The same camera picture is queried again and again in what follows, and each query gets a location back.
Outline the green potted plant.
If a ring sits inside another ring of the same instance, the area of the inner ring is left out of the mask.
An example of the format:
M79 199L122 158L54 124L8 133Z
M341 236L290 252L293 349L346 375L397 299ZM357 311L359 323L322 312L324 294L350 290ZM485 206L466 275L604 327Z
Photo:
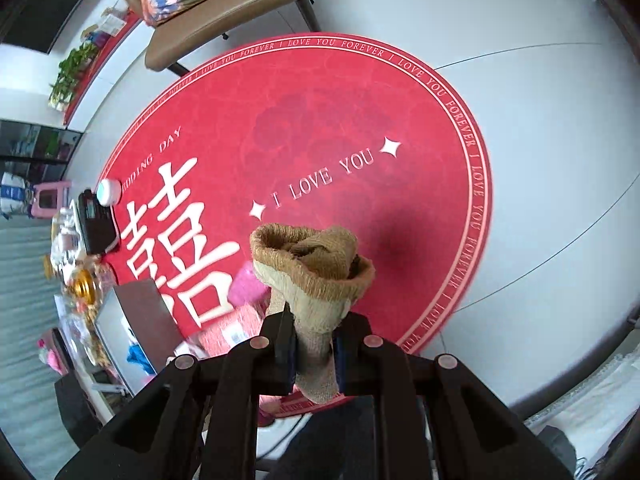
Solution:
M85 41L79 47L70 50L66 58L58 63L58 76L51 84L48 101L50 107L59 112L66 110L73 99L79 81L98 53L99 48L95 44Z

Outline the round red wedding mat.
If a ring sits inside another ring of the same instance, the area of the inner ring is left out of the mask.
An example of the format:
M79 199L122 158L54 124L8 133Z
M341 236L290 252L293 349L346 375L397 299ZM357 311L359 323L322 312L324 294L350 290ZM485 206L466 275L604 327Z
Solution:
M480 262L492 206L488 151L443 76L382 42L271 38L194 68L114 147L103 177L118 280L149 278L181 333L228 322L228 291L267 223L344 226L375 267L356 304L419 352Z

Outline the pink plastic stool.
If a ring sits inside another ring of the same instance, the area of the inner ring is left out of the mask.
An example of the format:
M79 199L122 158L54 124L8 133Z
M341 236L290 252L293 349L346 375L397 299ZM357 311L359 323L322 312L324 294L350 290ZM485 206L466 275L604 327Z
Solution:
M34 186L30 214L37 219L52 219L61 208L70 203L72 182L43 182Z

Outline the white round gadget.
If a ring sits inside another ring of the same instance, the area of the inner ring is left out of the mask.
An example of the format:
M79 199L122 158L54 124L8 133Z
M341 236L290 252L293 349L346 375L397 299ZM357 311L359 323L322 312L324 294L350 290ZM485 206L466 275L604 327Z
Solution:
M113 207L122 197L122 185L119 180L102 179L96 186L96 199L103 207Z

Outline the grey storage box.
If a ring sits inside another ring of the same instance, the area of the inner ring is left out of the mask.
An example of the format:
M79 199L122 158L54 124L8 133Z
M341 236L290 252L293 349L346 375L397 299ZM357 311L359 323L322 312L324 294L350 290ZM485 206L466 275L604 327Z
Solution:
M129 345L140 344L157 374L183 342L177 323L150 278L113 287L100 307L94 326L107 357L132 396L153 376L126 361Z

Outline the red gift box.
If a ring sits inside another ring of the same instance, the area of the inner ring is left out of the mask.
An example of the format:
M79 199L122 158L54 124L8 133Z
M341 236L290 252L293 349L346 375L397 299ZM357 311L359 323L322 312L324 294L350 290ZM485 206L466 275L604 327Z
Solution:
M174 356L190 354L197 360L222 356L238 344L257 336L263 320L262 312L249 304L235 308L178 344Z

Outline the blue scrunchie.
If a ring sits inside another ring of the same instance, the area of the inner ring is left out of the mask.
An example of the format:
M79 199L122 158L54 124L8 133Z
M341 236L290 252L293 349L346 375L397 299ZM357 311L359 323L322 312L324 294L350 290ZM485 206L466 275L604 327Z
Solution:
M126 361L128 363L140 366L145 374L149 376L154 376L156 374L155 368L151 364L150 360L146 357L140 344L129 345Z

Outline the gold lid glass jar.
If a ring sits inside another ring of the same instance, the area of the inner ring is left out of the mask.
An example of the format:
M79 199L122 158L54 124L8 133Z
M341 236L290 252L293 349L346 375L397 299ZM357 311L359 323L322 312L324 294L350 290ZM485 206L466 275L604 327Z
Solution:
M108 264L97 264L91 269L76 268L70 277L67 291L87 307L99 309L107 293L117 284Z

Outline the black radio device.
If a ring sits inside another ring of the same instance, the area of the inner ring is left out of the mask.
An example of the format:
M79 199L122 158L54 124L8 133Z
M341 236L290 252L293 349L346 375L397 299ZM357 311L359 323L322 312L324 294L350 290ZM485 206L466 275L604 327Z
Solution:
M119 243L111 207L102 206L88 188L78 195L76 211L82 240L89 255L105 255Z

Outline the small pink sponge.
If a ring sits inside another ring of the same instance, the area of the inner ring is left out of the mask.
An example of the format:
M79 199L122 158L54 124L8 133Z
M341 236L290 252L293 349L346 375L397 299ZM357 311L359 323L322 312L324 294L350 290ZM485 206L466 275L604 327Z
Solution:
M251 306L265 310L270 301L270 288L255 274L254 263L247 261L232 280L228 299L233 307Z

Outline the beige tan sock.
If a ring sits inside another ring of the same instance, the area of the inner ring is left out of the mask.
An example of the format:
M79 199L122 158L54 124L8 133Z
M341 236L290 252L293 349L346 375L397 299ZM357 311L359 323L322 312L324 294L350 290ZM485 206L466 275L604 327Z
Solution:
M341 226L324 230L269 223L250 234L254 272L270 288L267 312L289 307L297 337L295 387L315 404L338 395L332 333L375 277L357 237Z

